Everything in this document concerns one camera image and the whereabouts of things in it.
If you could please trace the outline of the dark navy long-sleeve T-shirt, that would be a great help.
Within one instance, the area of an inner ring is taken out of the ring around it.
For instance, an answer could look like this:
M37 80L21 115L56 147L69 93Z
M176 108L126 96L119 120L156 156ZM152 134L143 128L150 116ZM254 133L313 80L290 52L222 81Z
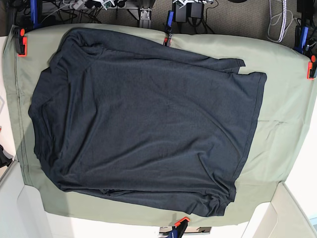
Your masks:
M266 74L140 37L77 28L40 74L34 152L61 190L223 216L249 154Z

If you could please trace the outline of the blue orange clamp top centre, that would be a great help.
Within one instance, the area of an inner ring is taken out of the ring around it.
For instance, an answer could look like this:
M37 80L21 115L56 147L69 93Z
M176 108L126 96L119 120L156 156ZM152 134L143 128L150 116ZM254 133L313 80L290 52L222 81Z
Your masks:
M167 37L164 39L163 45L166 47L170 47L171 39L172 39L172 21L173 21L174 12L172 10L168 11L166 25L165 25L165 33Z

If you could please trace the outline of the orange black clamp bottom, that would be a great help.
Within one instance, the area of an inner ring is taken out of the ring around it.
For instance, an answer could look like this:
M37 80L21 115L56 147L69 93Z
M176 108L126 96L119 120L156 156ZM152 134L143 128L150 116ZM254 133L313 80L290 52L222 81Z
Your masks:
M190 219L188 217L184 217L177 221L174 226L172 226L172 230L168 232L167 238L181 238L187 227Z

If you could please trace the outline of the sage green table cloth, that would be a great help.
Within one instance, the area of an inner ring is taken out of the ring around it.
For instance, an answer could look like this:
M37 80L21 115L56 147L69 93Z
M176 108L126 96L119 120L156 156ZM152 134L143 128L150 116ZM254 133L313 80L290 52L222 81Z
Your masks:
M42 70L48 67L64 34L72 25L52 26L27 33L27 55L18 57L12 36L0 47L1 87L6 91L2 126L6 151L16 154L22 180L36 188L45 211L66 217L110 223L167 226L182 212L115 202L59 190L46 177L34 155L34 133L28 109ZM190 215L192 226L235 225L249 220L255 208L272 199L278 183L292 170L309 131L317 83L307 79L309 59L268 41L228 35L175 34L174 48L216 59L242 59L242 74L267 75L259 121L247 162L236 181L236 196L220 217Z

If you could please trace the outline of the white power strip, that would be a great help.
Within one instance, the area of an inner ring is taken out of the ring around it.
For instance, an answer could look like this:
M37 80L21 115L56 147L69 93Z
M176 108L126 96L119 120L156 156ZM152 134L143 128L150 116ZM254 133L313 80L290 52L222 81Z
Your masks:
M85 2L83 0L63 0L59 8L62 10L81 10L84 5Z

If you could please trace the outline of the black object left edge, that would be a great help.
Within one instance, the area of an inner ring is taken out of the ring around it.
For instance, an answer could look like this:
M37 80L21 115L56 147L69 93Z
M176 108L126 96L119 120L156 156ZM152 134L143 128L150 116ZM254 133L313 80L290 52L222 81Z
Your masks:
M5 166L9 167L10 164L12 163L12 159L8 158L5 154L4 154L4 149L3 147L0 145L0 168L3 168Z

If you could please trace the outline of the orange clamp top left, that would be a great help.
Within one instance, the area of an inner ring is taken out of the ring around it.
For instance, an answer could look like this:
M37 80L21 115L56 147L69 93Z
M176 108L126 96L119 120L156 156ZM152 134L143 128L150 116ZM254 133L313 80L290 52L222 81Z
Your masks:
M15 50L19 57L27 56L27 37L25 36L25 29L16 27L13 30L15 39Z

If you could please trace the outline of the orange clamp right edge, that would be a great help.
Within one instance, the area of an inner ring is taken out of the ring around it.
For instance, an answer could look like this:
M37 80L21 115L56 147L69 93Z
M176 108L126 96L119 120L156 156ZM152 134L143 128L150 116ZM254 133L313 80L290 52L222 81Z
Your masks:
M312 55L311 61L308 63L307 79L314 80L317 77L317 58Z

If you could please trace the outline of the blue clamp top left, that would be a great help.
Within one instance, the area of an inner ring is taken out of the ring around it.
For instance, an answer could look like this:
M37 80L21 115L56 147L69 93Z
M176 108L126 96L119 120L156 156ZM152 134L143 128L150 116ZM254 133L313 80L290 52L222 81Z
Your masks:
M30 19L32 22L33 29L40 27L42 6L43 6L42 0L30 0Z

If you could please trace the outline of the blue clamp top right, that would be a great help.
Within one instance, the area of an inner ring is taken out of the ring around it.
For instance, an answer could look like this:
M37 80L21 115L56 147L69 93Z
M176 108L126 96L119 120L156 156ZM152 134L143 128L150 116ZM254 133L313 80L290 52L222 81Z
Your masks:
M307 40L309 39L309 31L312 29L312 26L307 26L306 23L300 23L297 21L295 27L295 44L294 50L304 54L307 47Z

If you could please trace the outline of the metal table leg bracket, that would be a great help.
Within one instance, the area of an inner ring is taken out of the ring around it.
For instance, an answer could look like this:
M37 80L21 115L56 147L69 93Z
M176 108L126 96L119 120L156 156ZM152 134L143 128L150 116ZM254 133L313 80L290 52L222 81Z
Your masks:
M151 28L151 15L152 10L150 8L139 9L139 27L150 29Z

